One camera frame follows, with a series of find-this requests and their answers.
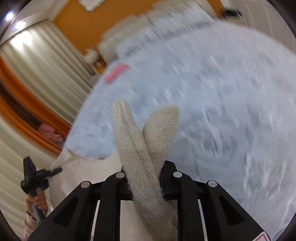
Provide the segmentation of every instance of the bed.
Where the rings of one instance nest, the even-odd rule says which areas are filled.
[[[116,99],[128,101],[140,128],[175,104],[180,121],[167,159],[194,180],[218,181],[277,240],[296,212],[296,56],[193,2],[158,3],[103,35],[98,49],[109,65],[64,148],[110,156]],[[105,83],[119,63],[129,69]]]

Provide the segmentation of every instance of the pink cloth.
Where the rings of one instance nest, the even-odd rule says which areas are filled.
[[[42,123],[39,126],[38,132],[51,141],[59,142],[59,141],[64,140],[64,138],[62,138],[61,135],[55,134],[55,129],[53,127],[51,127],[45,123]]]
[[[129,66],[127,64],[118,64],[114,68],[112,68],[109,73],[107,73],[104,76],[104,81],[107,84],[112,83],[114,80],[116,80],[120,74],[123,74],[126,70],[129,69]]]

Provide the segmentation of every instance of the orange wall trim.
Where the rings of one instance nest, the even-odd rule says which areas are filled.
[[[101,35],[131,14],[141,14],[160,0],[106,0],[94,12],[86,11],[77,0],[70,0],[54,23],[83,53],[97,46]],[[221,15],[220,0],[208,0],[217,15]]]
[[[37,119],[56,129],[63,138],[68,135],[71,126],[34,96],[11,72],[0,58],[0,79],[10,94]]]
[[[26,123],[21,117],[19,117],[14,110],[5,102],[5,100],[0,96],[0,111],[1,116],[17,128],[20,132],[25,134],[35,143],[39,144],[43,148],[47,149],[55,155],[61,154],[62,148],[52,141],[48,140],[46,137],[42,136],[38,131],[34,130],[28,123]]]

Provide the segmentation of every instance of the pink tag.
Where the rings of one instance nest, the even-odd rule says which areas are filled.
[[[104,81],[107,84],[110,84],[114,80],[116,80],[120,74],[123,74],[128,69],[129,69],[129,66],[127,64],[118,64],[117,66],[115,66],[113,69],[110,70],[110,73],[104,76]]]

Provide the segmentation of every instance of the red warning label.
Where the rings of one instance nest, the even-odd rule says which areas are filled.
[[[270,241],[266,232],[262,232],[259,234],[253,241]]]

